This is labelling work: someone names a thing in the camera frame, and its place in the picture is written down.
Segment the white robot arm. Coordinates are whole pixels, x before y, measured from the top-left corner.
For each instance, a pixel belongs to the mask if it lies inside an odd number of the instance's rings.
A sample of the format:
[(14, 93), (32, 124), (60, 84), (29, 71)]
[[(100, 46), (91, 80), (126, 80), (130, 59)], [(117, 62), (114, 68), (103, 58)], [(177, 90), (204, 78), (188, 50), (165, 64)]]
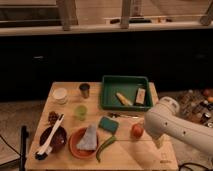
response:
[(171, 97), (161, 98), (144, 114), (144, 129), (159, 147), (163, 134), (174, 137), (213, 157), (213, 129), (177, 117), (180, 105)]

